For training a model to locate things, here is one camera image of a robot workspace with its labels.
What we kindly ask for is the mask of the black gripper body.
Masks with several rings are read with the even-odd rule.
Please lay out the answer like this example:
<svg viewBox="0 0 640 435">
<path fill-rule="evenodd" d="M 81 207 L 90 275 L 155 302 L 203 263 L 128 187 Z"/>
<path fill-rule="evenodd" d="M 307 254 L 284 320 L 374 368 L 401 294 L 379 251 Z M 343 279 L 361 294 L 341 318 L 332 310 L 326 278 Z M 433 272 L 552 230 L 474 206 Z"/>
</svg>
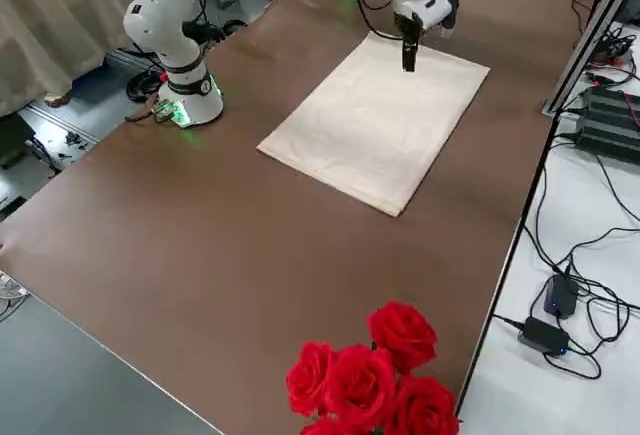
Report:
<svg viewBox="0 0 640 435">
<path fill-rule="evenodd" d="M 423 32 L 423 21 L 415 13 L 405 16 L 398 12 L 394 13 L 394 22 L 403 41 L 418 41 Z"/>
</svg>

